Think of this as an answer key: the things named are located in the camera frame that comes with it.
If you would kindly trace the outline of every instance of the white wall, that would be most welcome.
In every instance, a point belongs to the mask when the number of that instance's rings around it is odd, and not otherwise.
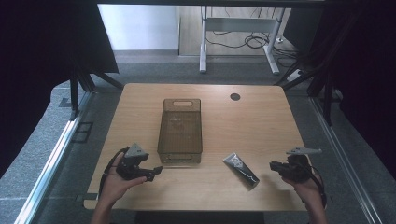
[[[178,49],[178,7],[98,6],[113,50]]]

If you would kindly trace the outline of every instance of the tube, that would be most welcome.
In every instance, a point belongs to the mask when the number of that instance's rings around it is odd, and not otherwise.
[[[236,153],[230,154],[223,160],[227,165],[235,169],[248,183],[251,187],[256,187],[260,180],[251,172],[251,170],[244,164],[241,158],[236,155]]]

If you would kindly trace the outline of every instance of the white desk frame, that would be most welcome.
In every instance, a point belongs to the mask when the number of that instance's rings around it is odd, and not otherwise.
[[[281,8],[276,19],[252,19],[252,18],[208,18],[207,6],[204,7],[203,21],[202,21],[202,42],[200,50],[199,70],[200,73],[206,72],[206,32],[207,31],[222,31],[222,32],[255,32],[255,33],[270,33],[270,42],[268,46],[264,46],[264,52],[268,63],[274,75],[279,74],[279,69],[272,55],[277,33],[279,32],[282,23],[285,8]]]

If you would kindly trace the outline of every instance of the person's left hand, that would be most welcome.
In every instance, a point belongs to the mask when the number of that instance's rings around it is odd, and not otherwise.
[[[118,199],[122,198],[129,188],[143,184],[147,181],[145,176],[132,180],[124,180],[119,174],[117,174],[117,165],[119,164],[123,155],[124,153],[120,153],[120,155],[114,160],[108,172],[99,201],[105,201],[106,203],[114,204]]]

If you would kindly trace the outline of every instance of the gray carpet floor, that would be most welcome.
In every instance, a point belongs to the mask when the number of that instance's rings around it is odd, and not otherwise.
[[[267,63],[209,63],[207,73],[199,73],[198,63],[120,63],[119,74],[109,74],[121,83],[191,83],[273,85],[279,77],[270,73]],[[79,133],[68,146],[34,223],[89,223],[92,211],[82,206],[102,145],[120,99],[121,90],[98,77],[85,111]],[[304,90],[309,80],[286,92],[290,108],[306,147],[322,148],[323,153],[310,159],[323,175],[329,197],[330,223],[371,223],[367,220],[354,189],[337,159],[331,141],[317,118],[312,101]],[[70,116],[69,107],[59,107],[69,98],[68,83],[53,91],[48,112],[40,121],[21,155],[0,181],[0,222],[12,223],[18,216],[48,155]],[[313,99],[320,104],[320,97]],[[383,223],[396,223],[396,182],[381,161],[332,105],[333,130],[349,161],[375,205]],[[91,128],[89,135],[84,130]],[[117,210],[116,223],[134,223],[135,212]],[[265,212],[265,223],[306,223],[306,212]]]

